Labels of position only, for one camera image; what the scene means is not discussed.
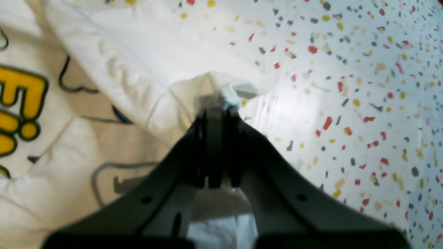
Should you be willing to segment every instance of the red speckle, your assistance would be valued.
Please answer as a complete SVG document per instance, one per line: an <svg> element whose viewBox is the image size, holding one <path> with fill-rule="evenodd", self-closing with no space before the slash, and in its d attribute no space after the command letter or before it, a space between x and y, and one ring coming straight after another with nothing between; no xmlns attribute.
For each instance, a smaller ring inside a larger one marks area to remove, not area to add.
<svg viewBox="0 0 443 249"><path fill-rule="evenodd" d="M341 93L343 91L343 83L339 81L337 84L338 84L338 92Z"/></svg>
<svg viewBox="0 0 443 249"><path fill-rule="evenodd" d="M395 66L398 67L398 71L399 71L401 74L404 74L403 68L401 67L401 65L400 65L399 63L395 63Z"/></svg>
<svg viewBox="0 0 443 249"><path fill-rule="evenodd" d="M346 127L346 129L348 129L348 135L351 136L351 135L352 135L352 130L351 130L351 128L349 128L349 126L348 126L348 127Z"/></svg>
<svg viewBox="0 0 443 249"><path fill-rule="evenodd" d="M308 49L308 51L311 54L316 54L317 53L317 47L316 46L309 46L309 47L307 47L307 49Z"/></svg>
<svg viewBox="0 0 443 249"><path fill-rule="evenodd" d="M363 203L364 206L367 206L367 205L369 204L369 198L364 199L364 200L362 201L362 203Z"/></svg>
<svg viewBox="0 0 443 249"><path fill-rule="evenodd" d="M380 159L380 162L389 166L389 161L384 157Z"/></svg>
<svg viewBox="0 0 443 249"><path fill-rule="evenodd" d="M331 124L332 124L332 117L327 117L325 125L323 126L323 130L327 130Z"/></svg>
<svg viewBox="0 0 443 249"><path fill-rule="evenodd" d="M369 121L374 121L375 120L375 117L365 117L364 119L363 119L363 122L365 122L365 123L367 123L367 122L369 122Z"/></svg>

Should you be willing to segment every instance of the terrazzo pattern fabric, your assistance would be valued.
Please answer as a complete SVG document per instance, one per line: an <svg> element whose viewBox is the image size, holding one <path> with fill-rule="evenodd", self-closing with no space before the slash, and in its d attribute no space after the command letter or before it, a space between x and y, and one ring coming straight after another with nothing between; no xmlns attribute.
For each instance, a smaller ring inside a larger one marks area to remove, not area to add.
<svg viewBox="0 0 443 249"><path fill-rule="evenodd" d="M441 248L438 1L187 0L176 17L275 87L243 118L312 183Z"/></svg>

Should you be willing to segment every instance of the mounting hole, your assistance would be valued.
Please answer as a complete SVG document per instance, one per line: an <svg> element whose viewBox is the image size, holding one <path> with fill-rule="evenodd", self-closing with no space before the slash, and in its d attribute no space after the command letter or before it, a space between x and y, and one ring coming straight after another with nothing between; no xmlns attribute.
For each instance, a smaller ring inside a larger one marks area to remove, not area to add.
<svg viewBox="0 0 443 249"><path fill-rule="evenodd" d="M149 204L152 201L152 197L151 196L147 196L143 199L141 199L141 204Z"/></svg>
<svg viewBox="0 0 443 249"><path fill-rule="evenodd" d="M178 238L180 232L180 226L182 225L182 214L177 213L174 218L174 223L172 224L172 237Z"/></svg>
<svg viewBox="0 0 443 249"><path fill-rule="evenodd" d="M305 201L307 201L307 197L305 195L299 194L299 195L297 195L297 200L299 200L301 202L305 202Z"/></svg>

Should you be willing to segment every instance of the black plastic mount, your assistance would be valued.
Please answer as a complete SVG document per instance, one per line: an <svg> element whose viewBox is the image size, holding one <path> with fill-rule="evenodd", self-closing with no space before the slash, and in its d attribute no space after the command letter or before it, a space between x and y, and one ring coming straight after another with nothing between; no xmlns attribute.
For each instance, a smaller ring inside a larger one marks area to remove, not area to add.
<svg viewBox="0 0 443 249"><path fill-rule="evenodd" d="M51 234L43 248L194 248L185 237L196 191L206 178L219 188L226 172L253 207L255 248L410 248L398 230L307 181L235 107L202 109L140 185Z"/></svg>

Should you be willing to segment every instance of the confetti pattern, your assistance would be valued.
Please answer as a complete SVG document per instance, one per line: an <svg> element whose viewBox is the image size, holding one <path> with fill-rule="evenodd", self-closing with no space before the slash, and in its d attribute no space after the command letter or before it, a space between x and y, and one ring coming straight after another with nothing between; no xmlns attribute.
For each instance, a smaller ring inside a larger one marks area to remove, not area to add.
<svg viewBox="0 0 443 249"><path fill-rule="evenodd" d="M275 83L241 116L303 176L415 248L443 248L437 0L169 4L183 28Z"/></svg>

